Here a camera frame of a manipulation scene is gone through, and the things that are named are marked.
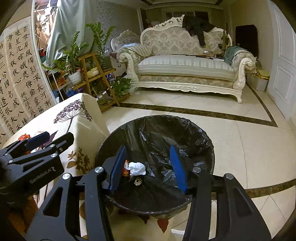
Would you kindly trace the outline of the floral cream tablecloth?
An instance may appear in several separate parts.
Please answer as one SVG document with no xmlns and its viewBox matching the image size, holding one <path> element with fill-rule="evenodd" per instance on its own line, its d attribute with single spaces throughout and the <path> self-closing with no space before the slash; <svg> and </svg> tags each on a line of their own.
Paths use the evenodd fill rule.
<svg viewBox="0 0 296 241">
<path fill-rule="evenodd" d="M 88 94 L 76 94 L 41 113 L 14 135 L 2 137 L 1 147 L 17 141 L 22 135 L 34 137 L 42 132 L 54 135 L 54 139 L 67 132 L 74 135 L 73 145 L 60 156 L 65 172 L 72 176 L 86 174 L 95 167 L 96 153 L 109 135 L 96 99 Z M 107 206 L 107 213 L 116 240 L 182 239 L 179 233 L 171 231 L 175 218 L 165 220 L 134 214 L 120 215 L 112 204 Z"/>
</svg>

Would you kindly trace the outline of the small leafy floor plant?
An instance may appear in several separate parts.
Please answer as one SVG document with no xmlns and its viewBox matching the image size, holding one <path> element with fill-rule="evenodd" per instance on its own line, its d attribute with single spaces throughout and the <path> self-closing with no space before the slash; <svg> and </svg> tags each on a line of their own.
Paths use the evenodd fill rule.
<svg viewBox="0 0 296 241">
<path fill-rule="evenodd" d="M 125 78 L 118 76 L 116 77 L 114 83 L 112 84 L 112 88 L 117 97 L 122 97 L 127 95 L 130 92 L 130 78 Z"/>
</svg>

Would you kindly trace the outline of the white panel door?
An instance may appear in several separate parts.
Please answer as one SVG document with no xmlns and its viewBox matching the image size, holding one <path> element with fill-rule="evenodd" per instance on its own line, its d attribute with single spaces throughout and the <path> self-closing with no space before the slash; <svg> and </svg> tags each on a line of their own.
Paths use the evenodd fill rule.
<svg viewBox="0 0 296 241">
<path fill-rule="evenodd" d="M 295 32 L 282 11 L 268 1 L 273 27 L 273 64 L 267 93 L 286 120 L 295 110 Z"/>
</svg>

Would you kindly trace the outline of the black jacket on sofa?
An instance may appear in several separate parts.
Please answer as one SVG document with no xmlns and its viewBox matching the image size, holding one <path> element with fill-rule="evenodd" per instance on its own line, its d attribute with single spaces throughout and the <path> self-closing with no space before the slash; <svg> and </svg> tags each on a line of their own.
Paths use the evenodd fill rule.
<svg viewBox="0 0 296 241">
<path fill-rule="evenodd" d="M 196 16 L 185 15 L 183 17 L 182 27 L 185 28 L 190 36 L 197 36 L 201 47 L 206 46 L 204 32 L 210 32 L 214 25 L 210 22 Z"/>
</svg>

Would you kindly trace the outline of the tall green potted plant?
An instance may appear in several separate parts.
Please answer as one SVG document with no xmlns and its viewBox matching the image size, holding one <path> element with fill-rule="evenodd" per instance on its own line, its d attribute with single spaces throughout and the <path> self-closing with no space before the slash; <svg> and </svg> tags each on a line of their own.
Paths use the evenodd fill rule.
<svg viewBox="0 0 296 241">
<path fill-rule="evenodd" d="M 93 34 L 94 42 L 96 45 L 96 57 L 102 70 L 108 70 L 112 68 L 110 55 L 106 52 L 106 46 L 112 31 L 115 26 L 110 26 L 107 32 L 102 29 L 101 23 L 88 23 L 85 25 L 86 28 L 90 29 Z"/>
</svg>

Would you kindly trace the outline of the potted plant white pot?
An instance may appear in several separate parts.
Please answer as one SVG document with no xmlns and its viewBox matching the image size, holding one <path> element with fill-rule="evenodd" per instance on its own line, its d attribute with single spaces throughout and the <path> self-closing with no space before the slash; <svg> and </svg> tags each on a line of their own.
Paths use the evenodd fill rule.
<svg viewBox="0 0 296 241">
<path fill-rule="evenodd" d="M 82 82 L 81 73 L 78 69 L 78 54 L 82 49 L 88 46 L 86 42 L 82 42 L 79 45 L 77 44 L 79 33 L 79 31 L 75 32 L 72 42 L 66 45 L 67 48 L 63 56 L 54 60 L 52 66 L 42 64 L 42 67 L 46 70 L 62 71 L 73 85 L 78 85 Z"/>
</svg>

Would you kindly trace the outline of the black suitcase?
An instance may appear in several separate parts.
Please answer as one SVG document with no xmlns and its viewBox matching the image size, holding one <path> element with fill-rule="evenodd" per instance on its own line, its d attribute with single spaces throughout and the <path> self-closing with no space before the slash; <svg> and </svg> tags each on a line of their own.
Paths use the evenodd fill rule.
<svg viewBox="0 0 296 241">
<path fill-rule="evenodd" d="M 235 44 L 258 57 L 258 33 L 255 25 L 236 26 Z"/>
</svg>

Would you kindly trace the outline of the wooden plant stand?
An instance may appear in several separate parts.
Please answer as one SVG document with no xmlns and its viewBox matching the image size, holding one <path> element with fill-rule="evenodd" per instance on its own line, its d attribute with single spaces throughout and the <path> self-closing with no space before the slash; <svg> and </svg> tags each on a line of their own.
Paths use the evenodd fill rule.
<svg viewBox="0 0 296 241">
<path fill-rule="evenodd" d="M 93 63 L 95 64 L 95 66 L 97 67 L 97 70 L 99 71 L 99 73 L 97 75 L 94 75 L 93 77 L 88 77 L 88 75 L 87 75 L 86 60 L 88 58 L 93 59 Z M 107 110 L 108 108 L 113 106 L 114 104 L 116 104 L 118 107 L 120 107 L 119 98 L 117 98 L 115 96 L 115 92 L 111 88 L 111 85 L 110 85 L 109 81 L 107 80 L 107 75 L 110 73 L 113 73 L 115 70 L 113 68 L 110 68 L 108 70 L 102 70 L 95 53 L 90 53 L 90 54 L 86 54 L 81 57 L 78 57 L 78 60 L 82 64 L 84 81 L 78 85 L 75 85 L 73 87 L 73 90 L 78 90 L 79 88 L 87 86 L 87 93 L 89 95 L 92 95 L 90 84 L 94 81 L 100 80 L 102 82 L 102 84 L 104 85 L 104 87 L 106 87 L 106 90 L 109 90 L 110 94 L 111 94 L 110 103 L 100 105 L 101 111 L 104 112 L 105 110 Z"/>
</svg>

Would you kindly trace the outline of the calligraphy folding screen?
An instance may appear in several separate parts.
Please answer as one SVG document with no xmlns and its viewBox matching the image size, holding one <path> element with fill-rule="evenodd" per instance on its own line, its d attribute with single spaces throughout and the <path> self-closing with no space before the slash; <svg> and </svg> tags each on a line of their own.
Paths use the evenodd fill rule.
<svg viewBox="0 0 296 241">
<path fill-rule="evenodd" d="M 28 16 L 1 34 L 1 145 L 56 104 L 39 66 Z"/>
</svg>

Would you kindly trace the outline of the black bag lined trash bin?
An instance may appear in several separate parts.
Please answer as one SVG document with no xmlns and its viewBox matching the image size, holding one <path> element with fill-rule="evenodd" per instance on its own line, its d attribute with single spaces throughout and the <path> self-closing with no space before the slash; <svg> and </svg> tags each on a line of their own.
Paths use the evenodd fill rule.
<svg viewBox="0 0 296 241">
<path fill-rule="evenodd" d="M 175 146 L 183 165 L 198 166 L 213 173 L 214 146 L 207 133 L 188 119 L 172 115 L 150 115 L 131 120 L 114 130 L 100 146 L 95 166 L 101 166 L 126 147 L 127 160 L 144 164 L 146 174 L 135 185 L 134 177 L 121 177 L 114 193 L 106 200 L 127 212 L 171 218 L 186 210 L 191 202 L 178 188 L 170 161 Z"/>
</svg>

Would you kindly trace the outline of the white tissue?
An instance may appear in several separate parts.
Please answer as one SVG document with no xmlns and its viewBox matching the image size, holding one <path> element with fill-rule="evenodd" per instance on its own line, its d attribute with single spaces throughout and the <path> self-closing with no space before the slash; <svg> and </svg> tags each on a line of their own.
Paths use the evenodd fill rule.
<svg viewBox="0 0 296 241">
<path fill-rule="evenodd" d="M 140 162 L 130 162 L 126 168 L 130 176 L 143 176 L 146 174 L 145 165 Z"/>
</svg>

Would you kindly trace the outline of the ornate white grey sofa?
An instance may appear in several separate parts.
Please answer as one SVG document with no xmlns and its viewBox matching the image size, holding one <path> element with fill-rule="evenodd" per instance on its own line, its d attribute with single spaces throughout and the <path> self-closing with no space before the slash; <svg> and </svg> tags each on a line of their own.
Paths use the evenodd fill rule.
<svg viewBox="0 0 296 241">
<path fill-rule="evenodd" d="M 161 88 L 196 93 L 232 95 L 241 103 L 247 72 L 255 72 L 256 58 L 238 51 L 231 65 L 224 62 L 231 36 L 221 28 L 204 32 L 206 46 L 182 27 L 184 15 L 145 29 L 140 43 L 116 50 L 126 64 L 130 90 Z"/>
</svg>

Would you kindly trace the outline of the orange-red plastic wrapper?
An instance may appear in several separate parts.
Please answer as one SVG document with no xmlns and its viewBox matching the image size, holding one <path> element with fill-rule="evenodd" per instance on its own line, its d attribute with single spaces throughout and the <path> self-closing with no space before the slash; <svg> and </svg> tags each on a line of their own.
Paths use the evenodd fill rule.
<svg viewBox="0 0 296 241">
<path fill-rule="evenodd" d="M 30 138 L 30 135 L 27 135 L 27 134 L 24 134 L 24 135 L 21 135 L 18 140 L 19 141 L 23 141 L 23 140 L 26 140 L 26 139 L 29 139 Z"/>
</svg>

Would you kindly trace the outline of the grey-green curtain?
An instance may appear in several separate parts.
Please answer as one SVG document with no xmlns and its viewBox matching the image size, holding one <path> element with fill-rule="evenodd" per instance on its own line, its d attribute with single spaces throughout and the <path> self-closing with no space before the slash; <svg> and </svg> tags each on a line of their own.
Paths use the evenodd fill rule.
<svg viewBox="0 0 296 241">
<path fill-rule="evenodd" d="M 97 1 L 68 0 L 58 1 L 53 29 L 48 41 L 46 64 L 51 66 L 55 59 L 60 59 L 68 45 L 72 43 L 78 31 L 77 44 L 87 43 L 78 56 L 95 50 L 93 33 L 86 24 L 94 24 L 97 20 Z"/>
</svg>

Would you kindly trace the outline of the white storage box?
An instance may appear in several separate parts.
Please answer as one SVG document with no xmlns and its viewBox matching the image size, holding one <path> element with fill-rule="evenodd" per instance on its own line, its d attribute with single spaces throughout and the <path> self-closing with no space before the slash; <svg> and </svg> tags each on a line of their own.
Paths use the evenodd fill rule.
<svg viewBox="0 0 296 241">
<path fill-rule="evenodd" d="M 266 91 L 267 89 L 268 80 L 261 79 L 253 73 L 247 73 L 246 81 L 255 90 Z"/>
</svg>

